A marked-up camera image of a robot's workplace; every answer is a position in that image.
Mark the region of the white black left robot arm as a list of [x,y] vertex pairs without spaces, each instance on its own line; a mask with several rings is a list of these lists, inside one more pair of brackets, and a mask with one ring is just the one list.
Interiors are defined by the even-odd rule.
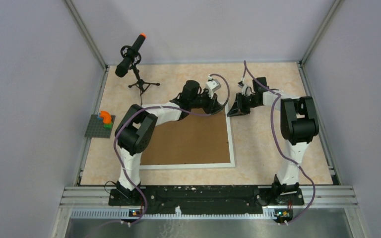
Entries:
[[143,151],[148,147],[155,127],[171,121],[180,121],[192,114],[193,109],[202,109],[203,117],[221,112],[226,102],[218,102],[216,91],[221,88],[217,79],[208,78],[205,88],[194,80],[186,81],[181,93],[163,104],[132,105],[115,131],[114,150],[121,164],[121,173],[116,183],[120,198],[127,205],[139,199],[139,166]]

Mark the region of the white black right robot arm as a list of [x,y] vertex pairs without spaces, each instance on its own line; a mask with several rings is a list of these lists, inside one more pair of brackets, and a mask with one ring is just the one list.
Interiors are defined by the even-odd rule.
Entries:
[[314,100],[310,96],[297,97],[271,89],[265,77],[254,79],[252,86],[242,79],[238,86],[241,91],[236,94],[227,113],[229,117],[248,115],[252,108],[260,106],[270,106],[273,112],[280,112],[280,131],[285,147],[278,151],[284,161],[275,174],[271,198],[277,204],[285,204],[299,189],[304,153],[319,132]]

